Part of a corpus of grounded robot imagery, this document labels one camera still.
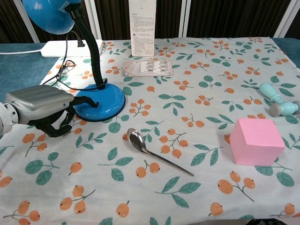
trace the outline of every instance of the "desk lamp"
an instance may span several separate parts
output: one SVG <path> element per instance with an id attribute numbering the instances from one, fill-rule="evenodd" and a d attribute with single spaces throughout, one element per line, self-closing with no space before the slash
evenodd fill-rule
<path id="1" fill-rule="evenodd" d="M 76 114 L 86 121 L 104 121 L 123 109 L 125 96 L 120 88 L 103 80 L 100 71 L 100 54 L 96 40 L 83 20 L 81 0 L 23 0 L 28 16 L 41 29 L 52 34 L 68 33 L 77 25 L 90 50 L 91 67 L 95 84 L 80 91 L 78 97 L 90 97 L 98 103 L 91 107 L 87 103 L 75 105 Z"/>

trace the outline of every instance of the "tablecloth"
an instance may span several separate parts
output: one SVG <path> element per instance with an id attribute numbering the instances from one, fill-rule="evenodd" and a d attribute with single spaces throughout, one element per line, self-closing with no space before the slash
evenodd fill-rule
<path id="1" fill-rule="evenodd" d="M 268 82 L 284 100 L 299 100 L 300 72 L 272 39 L 162 39 L 155 57 L 144 58 L 132 57 L 129 41 L 106 43 L 102 75 L 123 90 L 125 108 L 104 122 L 74 117 L 64 137 L 25 125 L 4 135 L 1 224 L 175 225 L 299 216 L 300 117 L 270 116 L 257 89 Z M 125 61 L 150 58 L 171 60 L 174 75 L 120 75 Z M 76 66 L 62 81 L 93 84 L 90 59 L 72 60 Z M 286 149 L 272 166 L 234 163 L 229 135 L 236 120 L 247 117 L 272 119 L 278 127 Z M 149 150 L 195 176 L 136 152 L 125 135 L 130 127 Z"/>

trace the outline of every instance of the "power strip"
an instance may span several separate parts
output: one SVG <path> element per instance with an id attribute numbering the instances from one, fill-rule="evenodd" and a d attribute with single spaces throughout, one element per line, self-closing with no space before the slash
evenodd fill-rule
<path id="1" fill-rule="evenodd" d="M 77 47 L 77 40 L 67 41 L 67 57 L 83 57 L 90 56 L 90 50 L 85 40 L 84 47 Z M 99 52 L 102 53 L 103 41 L 96 40 Z M 41 49 L 44 58 L 64 57 L 66 53 L 66 41 L 48 41 Z"/>

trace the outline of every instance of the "pink foam block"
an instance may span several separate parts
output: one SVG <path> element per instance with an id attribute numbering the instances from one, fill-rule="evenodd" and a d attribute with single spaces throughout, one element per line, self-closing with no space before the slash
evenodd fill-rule
<path id="1" fill-rule="evenodd" d="M 272 120 L 238 119 L 229 140 L 234 161 L 239 165 L 269 166 L 285 149 Z"/>

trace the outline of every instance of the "curtain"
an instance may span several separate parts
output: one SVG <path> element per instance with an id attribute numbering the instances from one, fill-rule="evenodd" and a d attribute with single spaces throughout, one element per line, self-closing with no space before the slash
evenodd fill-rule
<path id="1" fill-rule="evenodd" d="M 128 0 L 95 0 L 103 40 L 130 39 Z"/>
<path id="2" fill-rule="evenodd" d="M 12 0 L 0 0 L 0 43 L 33 43 Z"/>
<path id="3" fill-rule="evenodd" d="M 287 31 L 285 38 L 296 38 L 300 40 L 300 9 Z"/>
<path id="4" fill-rule="evenodd" d="M 86 11 L 84 1 L 81 1 L 81 7 L 82 7 L 81 12 L 83 15 L 83 19 L 84 19 L 85 23 L 87 24 L 87 26 L 90 27 L 88 13 Z M 63 34 L 63 35 L 50 34 L 47 31 L 44 31 L 43 29 L 39 28 L 33 21 L 31 21 L 31 23 L 32 23 L 33 28 L 37 33 L 37 37 L 41 43 L 47 42 L 47 41 L 66 40 L 65 34 Z M 79 29 L 76 27 L 76 25 L 74 25 L 72 30 L 75 31 L 81 38 L 83 38 Z M 76 40 L 76 35 L 74 33 L 69 33 L 67 38 L 68 38 L 68 40 Z"/>
<path id="5" fill-rule="evenodd" d="M 155 38 L 176 38 L 182 0 L 157 0 Z"/>
<path id="6" fill-rule="evenodd" d="M 290 0 L 192 0 L 187 36 L 272 37 Z"/>
<path id="7" fill-rule="evenodd" d="M 178 37 L 181 0 L 157 0 L 155 38 Z M 130 39 L 128 0 L 95 0 L 103 40 Z"/>

